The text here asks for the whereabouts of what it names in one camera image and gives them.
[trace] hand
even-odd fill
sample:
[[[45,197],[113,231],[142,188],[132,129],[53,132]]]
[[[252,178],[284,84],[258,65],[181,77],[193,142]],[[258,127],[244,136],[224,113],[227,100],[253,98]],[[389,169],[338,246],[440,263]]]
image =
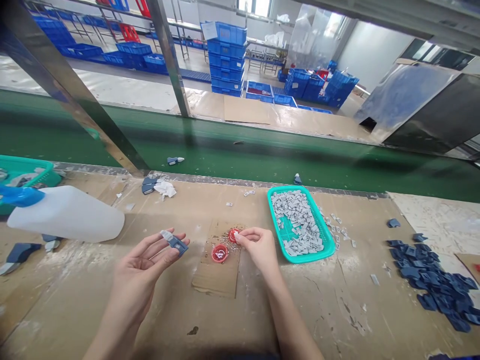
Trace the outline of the hand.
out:
[[[275,239],[270,230],[251,227],[235,234],[235,240],[248,251],[265,280],[279,273]]]
[[[190,243],[185,233],[175,236]],[[105,316],[115,317],[120,326],[140,325],[152,304],[157,280],[178,259],[179,250],[171,248],[160,233],[140,241],[116,266]]]

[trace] left hand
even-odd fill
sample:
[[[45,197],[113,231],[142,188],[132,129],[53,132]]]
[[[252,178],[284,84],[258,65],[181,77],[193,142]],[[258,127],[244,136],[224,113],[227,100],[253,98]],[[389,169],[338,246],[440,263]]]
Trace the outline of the left hand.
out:
[[[185,233],[175,236],[190,243]],[[178,259],[179,250],[171,248],[160,233],[140,241],[116,266],[105,316],[116,318],[119,326],[140,326],[152,304],[157,280]]]

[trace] blue spray nozzle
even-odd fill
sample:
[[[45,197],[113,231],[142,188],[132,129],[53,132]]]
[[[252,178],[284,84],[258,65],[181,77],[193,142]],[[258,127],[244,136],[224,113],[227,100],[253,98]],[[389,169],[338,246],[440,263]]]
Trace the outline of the blue spray nozzle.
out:
[[[11,187],[0,185],[0,195],[2,202],[25,208],[38,203],[45,197],[45,193],[33,187]]]

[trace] white plastic bottle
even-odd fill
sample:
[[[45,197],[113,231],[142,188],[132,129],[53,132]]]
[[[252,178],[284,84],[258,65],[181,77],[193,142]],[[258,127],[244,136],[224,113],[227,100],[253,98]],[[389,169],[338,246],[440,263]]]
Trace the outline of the white plastic bottle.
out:
[[[120,210],[69,185],[40,190],[0,185],[0,194],[16,206],[6,222],[15,229],[99,243],[116,238],[125,222]]]

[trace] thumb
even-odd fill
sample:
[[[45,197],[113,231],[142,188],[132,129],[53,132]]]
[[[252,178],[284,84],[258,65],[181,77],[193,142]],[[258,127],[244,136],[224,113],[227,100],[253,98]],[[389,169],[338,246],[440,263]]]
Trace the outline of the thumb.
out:
[[[162,275],[162,273],[174,262],[179,259],[180,251],[176,248],[169,248],[161,253],[158,260],[155,261],[147,271],[149,271],[155,278],[155,281]]]
[[[245,249],[249,249],[250,240],[248,240],[245,236],[240,235],[238,232],[235,233],[235,241],[240,246],[244,247]]]

